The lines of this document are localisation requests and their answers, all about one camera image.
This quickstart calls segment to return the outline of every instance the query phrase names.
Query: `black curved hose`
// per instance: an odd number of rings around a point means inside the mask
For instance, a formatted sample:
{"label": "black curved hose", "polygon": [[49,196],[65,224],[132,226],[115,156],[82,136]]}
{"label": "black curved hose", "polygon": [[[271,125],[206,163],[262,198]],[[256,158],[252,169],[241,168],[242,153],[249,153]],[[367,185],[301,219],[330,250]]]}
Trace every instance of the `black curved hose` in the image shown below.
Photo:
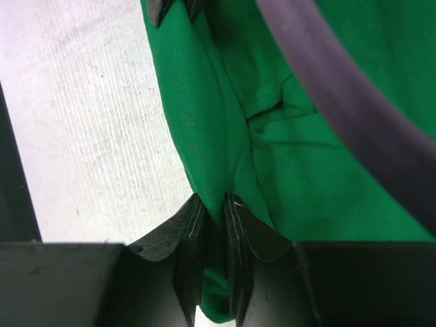
{"label": "black curved hose", "polygon": [[436,143],[360,71],[313,0],[257,0],[318,111],[372,176],[436,236]]}

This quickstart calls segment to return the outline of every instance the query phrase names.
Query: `black plastic part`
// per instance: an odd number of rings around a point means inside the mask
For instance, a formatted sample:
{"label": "black plastic part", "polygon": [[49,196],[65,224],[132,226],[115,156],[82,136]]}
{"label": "black plastic part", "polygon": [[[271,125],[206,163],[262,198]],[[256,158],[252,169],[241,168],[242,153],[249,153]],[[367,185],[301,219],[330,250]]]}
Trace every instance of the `black plastic part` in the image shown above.
{"label": "black plastic part", "polygon": [[[160,27],[174,0],[146,0],[150,22]],[[204,0],[184,0],[189,21],[193,24],[204,7]]]}
{"label": "black plastic part", "polygon": [[436,326],[436,244],[293,243],[233,195],[225,219],[237,231],[228,234],[232,270],[253,281],[252,290],[230,282],[243,302],[232,312],[238,327]]}
{"label": "black plastic part", "polygon": [[0,85],[0,242],[41,240]]}
{"label": "black plastic part", "polygon": [[[193,194],[172,218],[129,246],[147,262],[174,265],[167,271],[173,274],[174,289],[188,326],[194,325],[196,305],[201,304],[202,298],[205,216],[203,202],[198,194]],[[174,254],[175,262],[170,259]]]}
{"label": "black plastic part", "polygon": [[194,195],[129,247],[0,243],[0,326],[193,326],[205,214]]}

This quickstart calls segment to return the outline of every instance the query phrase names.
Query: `black bracket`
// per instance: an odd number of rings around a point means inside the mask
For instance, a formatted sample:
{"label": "black bracket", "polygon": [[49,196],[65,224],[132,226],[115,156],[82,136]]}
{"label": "black bracket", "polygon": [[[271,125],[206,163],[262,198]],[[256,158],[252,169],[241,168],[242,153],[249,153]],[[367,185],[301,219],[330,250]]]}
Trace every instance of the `black bracket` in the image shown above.
{"label": "black bracket", "polygon": [[[200,305],[202,299],[205,216],[203,202],[198,194],[193,194],[172,218],[128,246],[154,266],[154,263],[165,262],[164,269],[173,272],[167,282],[174,282],[174,291],[189,327],[194,325],[196,305]],[[149,282],[154,283],[154,280],[150,278]],[[161,315],[165,307],[163,302],[163,307],[155,312]]]}
{"label": "black bracket", "polygon": [[238,327],[436,326],[435,243],[291,242],[224,206]]}
{"label": "black bracket", "polygon": [[[165,15],[170,10],[174,0],[146,0],[146,9],[149,19],[153,25],[160,27]],[[183,0],[187,10],[187,15],[193,24],[204,7],[204,0]]]}

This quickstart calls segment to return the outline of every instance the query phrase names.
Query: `green bag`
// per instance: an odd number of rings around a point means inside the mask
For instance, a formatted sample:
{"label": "green bag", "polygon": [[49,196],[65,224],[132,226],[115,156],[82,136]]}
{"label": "green bag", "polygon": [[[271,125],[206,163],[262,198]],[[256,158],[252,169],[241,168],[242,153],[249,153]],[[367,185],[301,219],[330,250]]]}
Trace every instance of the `green bag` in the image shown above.
{"label": "green bag", "polygon": [[[207,225],[202,310],[230,320],[223,197],[238,194],[290,240],[434,238],[317,113],[254,0],[210,0],[191,24],[175,0],[160,28],[142,0],[163,109]],[[318,0],[356,62],[436,139],[436,2]]]}

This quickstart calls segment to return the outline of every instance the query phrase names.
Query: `green fabric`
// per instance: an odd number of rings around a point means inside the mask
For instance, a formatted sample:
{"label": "green fabric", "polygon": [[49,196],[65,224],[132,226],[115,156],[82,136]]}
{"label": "green fabric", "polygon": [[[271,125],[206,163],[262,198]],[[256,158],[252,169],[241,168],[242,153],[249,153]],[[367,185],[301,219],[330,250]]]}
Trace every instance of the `green fabric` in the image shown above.
{"label": "green fabric", "polygon": [[[174,144],[209,209],[202,310],[229,320],[222,204],[238,194],[291,240],[425,240],[317,113],[254,0],[208,0],[191,26],[176,0],[146,30]],[[436,138],[436,2],[319,0],[374,83]]]}

